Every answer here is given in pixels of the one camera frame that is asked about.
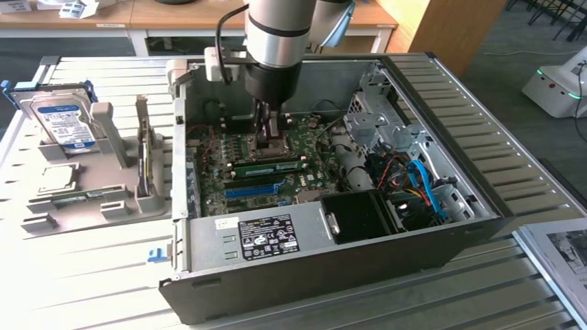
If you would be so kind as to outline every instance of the table leg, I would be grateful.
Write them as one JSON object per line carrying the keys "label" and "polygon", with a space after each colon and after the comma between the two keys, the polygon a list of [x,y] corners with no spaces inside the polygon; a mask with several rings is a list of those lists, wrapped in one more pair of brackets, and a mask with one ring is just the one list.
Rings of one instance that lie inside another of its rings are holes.
{"label": "table leg", "polygon": [[147,31],[129,30],[129,38],[133,42],[137,57],[149,57]]}
{"label": "table leg", "polygon": [[375,37],[374,47],[371,47],[371,53],[385,53],[387,45],[390,44],[390,39],[393,37],[394,29],[382,29]]}

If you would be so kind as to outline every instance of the red cable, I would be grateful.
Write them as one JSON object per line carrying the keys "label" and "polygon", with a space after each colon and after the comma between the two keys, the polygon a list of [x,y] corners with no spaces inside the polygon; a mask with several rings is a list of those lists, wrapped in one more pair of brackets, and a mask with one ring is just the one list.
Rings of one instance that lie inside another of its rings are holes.
{"label": "red cable", "polygon": [[199,127],[206,127],[207,129],[210,129],[210,134],[211,134],[210,144],[209,144],[209,147],[205,150],[205,154],[202,155],[202,159],[206,161],[206,154],[210,152],[210,150],[213,148],[213,144],[214,144],[214,138],[215,138],[214,137],[214,127],[210,127],[210,126],[207,126],[205,124],[197,124],[193,127],[190,127],[190,129],[187,131],[187,134],[190,134]]}
{"label": "red cable", "polygon": [[399,158],[402,155],[395,155],[387,162],[386,170],[383,171],[382,178],[379,180],[378,189],[382,187],[383,180],[386,179],[387,171],[390,170],[390,166],[393,165],[393,162],[397,158]]}
{"label": "red cable", "polygon": [[202,155],[202,159],[206,161],[206,154],[209,153],[210,149],[213,148],[213,144],[214,144],[214,128],[210,128],[210,132],[211,132],[211,139],[210,139],[210,144],[209,147],[205,150],[205,154]]}

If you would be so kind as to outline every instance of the blue clip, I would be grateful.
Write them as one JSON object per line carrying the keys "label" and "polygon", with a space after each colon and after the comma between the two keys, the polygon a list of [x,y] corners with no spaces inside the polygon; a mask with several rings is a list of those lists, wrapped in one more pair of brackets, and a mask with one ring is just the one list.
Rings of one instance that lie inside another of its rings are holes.
{"label": "blue clip", "polygon": [[7,99],[11,101],[13,105],[15,106],[17,110],[21,110],[19,107],[19,103],[17,103],[15,99],[13,98],[11,92],[13,92],[13,88],[11,88],[11,82],[9,80],[3,80],[0,83],[0,87],[2,87],[2,93],[5,94],[5,96],[7,97]]}
{"label": "blue clip", "polygon": [[166,251],[158,247],[157,249],[151,249],[149,251],[149,258],[147,258],[147,262],[149,263],[161,263],[163,261],[169,261],[169,256],[166,255]]}
{"label": "blue clip", "polygon": [[97,97],[97,93],[94,91],[94,84],[90,80],[85,81],[86,91],[89,92],[90,101],[98,102],[99,98]]}

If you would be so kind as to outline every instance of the power supply label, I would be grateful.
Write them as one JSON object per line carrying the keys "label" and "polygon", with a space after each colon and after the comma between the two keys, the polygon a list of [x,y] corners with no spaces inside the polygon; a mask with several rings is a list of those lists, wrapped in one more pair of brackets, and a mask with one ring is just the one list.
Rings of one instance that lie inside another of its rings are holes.
{"label": "power supply label", "polygon": [[247,261],[298,252],[290,214],[239,222],[242,255]]}

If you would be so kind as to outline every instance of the paper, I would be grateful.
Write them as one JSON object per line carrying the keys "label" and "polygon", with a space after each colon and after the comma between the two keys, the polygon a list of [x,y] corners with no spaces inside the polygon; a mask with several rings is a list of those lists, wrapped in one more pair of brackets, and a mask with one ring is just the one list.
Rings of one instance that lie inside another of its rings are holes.
{"label": "paper", "polygon": [[587,317],[587,219],[525,225],[516,238],[549,281],[565,295],[562,301],[577,320]]}
{"label": "paper", "polygon": [[117,0],[83,0],[82,3],[66,3],[59,11],[62,19],[86,19],[91,17],[101,8],[114,5]]}

